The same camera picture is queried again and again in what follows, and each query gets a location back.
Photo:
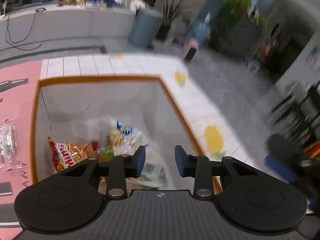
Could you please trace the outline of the tall leafy potted plant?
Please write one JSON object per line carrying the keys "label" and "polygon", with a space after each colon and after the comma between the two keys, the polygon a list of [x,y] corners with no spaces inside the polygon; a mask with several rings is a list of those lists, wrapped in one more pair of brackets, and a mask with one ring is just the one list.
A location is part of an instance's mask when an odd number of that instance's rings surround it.
{"label": "tall leafy potted plant", "polygon": [[165,41],[173,21],[182,13],[185,0],[160,0],[162,4],[163,21],[157,33],[157,40]]}

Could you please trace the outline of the clear wrapped candy packet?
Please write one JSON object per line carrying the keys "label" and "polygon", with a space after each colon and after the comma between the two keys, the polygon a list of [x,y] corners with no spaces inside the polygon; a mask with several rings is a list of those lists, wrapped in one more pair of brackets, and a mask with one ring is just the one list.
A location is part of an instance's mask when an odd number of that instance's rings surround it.
{"label": "clear wrapped candy packet", "polygon": [[22,167],[17,155],[16,126],[13,119],[1,123],[1,170],[10,171]]}

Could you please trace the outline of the trailing green ivy plant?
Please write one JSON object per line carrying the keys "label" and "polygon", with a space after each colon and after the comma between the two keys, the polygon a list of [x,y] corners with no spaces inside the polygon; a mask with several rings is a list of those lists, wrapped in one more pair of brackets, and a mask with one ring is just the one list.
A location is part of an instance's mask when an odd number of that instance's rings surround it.
{"label": "trailing green ivy plant", "polygon": [[215,18],[212,44],[219,49],[220,43],[242,16],[264,28],[264,18],[260,14],[258,0],[222,0],[223,5]]}

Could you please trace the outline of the dark grey drawer cabinet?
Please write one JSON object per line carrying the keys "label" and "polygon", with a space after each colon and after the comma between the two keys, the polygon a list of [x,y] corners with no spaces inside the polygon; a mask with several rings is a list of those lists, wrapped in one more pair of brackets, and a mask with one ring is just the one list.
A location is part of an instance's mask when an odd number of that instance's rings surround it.
{"label": "dark grey drawer cabinet", "polygon": [[262,28],[259,25],[247,16],[242,16],[220,43],[219,52],[232,57],[243,58],[248,54],[261,32]]}

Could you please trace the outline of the pink small heater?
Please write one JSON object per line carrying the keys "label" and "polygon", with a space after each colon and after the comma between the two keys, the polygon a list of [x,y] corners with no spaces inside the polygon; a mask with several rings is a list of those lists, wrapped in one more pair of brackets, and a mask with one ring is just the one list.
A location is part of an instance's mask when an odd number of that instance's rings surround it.
{"label": "pink small heater", "polygon": [[196,39],[189,40],[184,46],[183,60],[185,62],[190,62],[195,56],[199,48],[199,43]]}

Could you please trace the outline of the orange rimmed white storage box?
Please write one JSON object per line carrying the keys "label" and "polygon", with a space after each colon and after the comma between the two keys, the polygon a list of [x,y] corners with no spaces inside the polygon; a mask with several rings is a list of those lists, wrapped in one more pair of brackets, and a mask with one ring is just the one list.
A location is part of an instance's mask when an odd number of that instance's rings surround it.
{"label": "orange rimmed white storage box", "polygon": [[37,83],[30,123],[30,172],[33,183],[55,170],[48,141],[107,144],[111,128],[141,132],[148,163],[165,169],[167,188],[191,190],[192,178],[181,178],[174,149],[202,155],[169,87],[154,76],[54,77]]}

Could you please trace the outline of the red yellow pretzel stick bag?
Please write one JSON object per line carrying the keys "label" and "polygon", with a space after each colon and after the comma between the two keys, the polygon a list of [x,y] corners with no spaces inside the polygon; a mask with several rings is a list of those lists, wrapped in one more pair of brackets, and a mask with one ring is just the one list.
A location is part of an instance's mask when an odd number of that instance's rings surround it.
{"label": "red yellow pretzel stick bag", "polygon": [[52,150],[52,162],[56,172],[63,171],[88,158],[97,158],[98,142],[85,144],[55,143],[48,137],[48,144]]}

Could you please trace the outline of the grey round trash bin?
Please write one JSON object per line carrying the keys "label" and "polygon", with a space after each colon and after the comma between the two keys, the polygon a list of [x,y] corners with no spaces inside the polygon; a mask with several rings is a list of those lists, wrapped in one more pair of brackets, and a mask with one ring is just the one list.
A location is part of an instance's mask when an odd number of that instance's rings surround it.
{"label": "grey round trash bin", "polygon": [[163,14],[153,9],[139,9],[128,41],[138,48],[149,48],[156,38],[158,29],[163,21]]}

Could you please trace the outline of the pink restaurant table mat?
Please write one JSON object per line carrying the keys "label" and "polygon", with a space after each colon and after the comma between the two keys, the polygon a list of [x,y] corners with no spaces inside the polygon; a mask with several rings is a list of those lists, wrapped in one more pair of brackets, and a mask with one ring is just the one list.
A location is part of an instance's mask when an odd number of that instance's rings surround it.
{"label": "pink restaurant table mat", "polygon": [[1,239],[21,231],[14,210],[17,195],[32,184],[30,121],[42,61],[1,69]]}

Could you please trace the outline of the blue water jug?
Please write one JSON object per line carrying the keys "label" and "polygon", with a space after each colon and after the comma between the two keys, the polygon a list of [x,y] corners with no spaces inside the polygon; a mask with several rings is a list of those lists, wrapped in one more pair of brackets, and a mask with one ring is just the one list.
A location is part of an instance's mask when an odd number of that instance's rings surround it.
{"label": "blue water jug", "polygon": [[195,22],[189,31],[189,39],[196,40],[199,46],[203,45],[211,32],[210,20],[211,13],[208,12],[204,20]]}

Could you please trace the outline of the green snack packet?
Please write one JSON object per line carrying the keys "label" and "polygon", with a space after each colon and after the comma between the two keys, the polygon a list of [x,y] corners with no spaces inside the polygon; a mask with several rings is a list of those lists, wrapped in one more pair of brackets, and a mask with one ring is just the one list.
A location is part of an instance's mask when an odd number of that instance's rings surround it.
{"label": "green snack packet", "polygon": [[108,147],[98,149],[97,155],[100,162],[111,161],[115,157],[113,149]]}

